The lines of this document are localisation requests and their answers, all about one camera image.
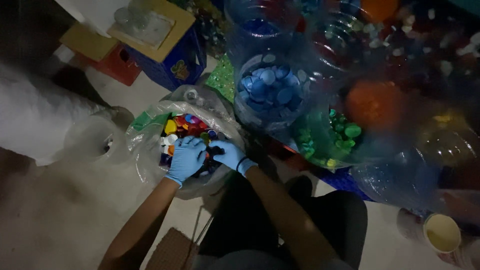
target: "forearm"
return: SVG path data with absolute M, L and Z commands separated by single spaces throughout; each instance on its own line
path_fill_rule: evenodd
M 307 212 L 283 186 L 270 180 L 257 166 L 250 167 L 245 176 L 301 269 L 317 269 L 337 257 Z
M 164 177 L 108 247 L 99 269 L 138 269 L 180 185 Z

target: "floor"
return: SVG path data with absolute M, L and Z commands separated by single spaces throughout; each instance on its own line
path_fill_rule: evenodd
M 215 62 L 209 58 L 205 72 L 211 72 Z M 169 93 L 144 73 L 131 87 L 93 69 L 86 75 L 106 102 L 124 106 L 135 116 Z M 4 164 L 0 167 L 0 268 L 96 269 L 111 240 L 152 189 L 141 183 L 133 161 L 122 167 L 63 161 L 36 167 L 11 152 L 0 152 L 0 157 Z M 17 164 L 16 168 L 22 164 L 22 169 L 9 170 L 9 164 Z M 277 167 L 283 181 L 299 174 Z M 309 176 L 316 196 L 333 190 Z M 170 227 L 197 239 L 217 199 L 174 199 L 154 246 Z M 360 269 L 456 269 L 428 247 L 400 236 L 395 224 L 398 209 L 371 202 L 367 207 L 369 222 Z

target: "cardboard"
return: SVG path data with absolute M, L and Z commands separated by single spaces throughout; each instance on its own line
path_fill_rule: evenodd
M 118 40 L 94 33 L 77 22 L 60 38 L 60 42 L 69 49 L 99 62 L 115 48 Z
M 149 6 L 152 7 L 154 12 L 175 21 L 172 30 L 157 50 L 151 48 L 149 45 L 142 45 L 136 43 L 130 38 L 125 37 L 125 35 L 115 26 L 111 27 L 107 33 L 112 37 L 117 38 L 121 42 L 128 44 L 130 47 L 155 60 L 156 62 L 163 62 L 178 41 L 193 25 L 195 22 L 195 17 L 188 11 L 179 8 L 175 4 L 172 4 L 166 0 L 151 0 Z

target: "blue latex glove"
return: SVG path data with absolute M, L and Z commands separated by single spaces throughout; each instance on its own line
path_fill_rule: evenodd
M 172 165 L 165 177 L 180 184 L 202 166 L 207 155 L 207 146 L 201 138 L 188 136 L 175 141 L 175 150 L 172 158 Z
M 258 166 L 257 163 L 245 158 L 245 154 L 230 141 L 212 141 L 209 147 L 218 146 L 225 151 L 223 155 L 215 155 L 213 159 L 229 166 L 232 170 L 237 170 L 245 177 L 245 172 L 251 166 Z

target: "blue crate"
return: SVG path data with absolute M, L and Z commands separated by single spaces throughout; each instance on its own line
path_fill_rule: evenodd
M 181 85 L 194 85 L 207 63 L 194 27 L 190 27 L 163 62 L 156 62 L 126 44 L 125 49 L 152 81 L 172 92 Z
M 350 191 L 360 196 L 364 201 L 374 202 L 358 188 L 357 183 L 348 173 L 349 170 L 350 168 L 338 169 L 335 173 L 328 172 L 317 177 L 337 190 Z

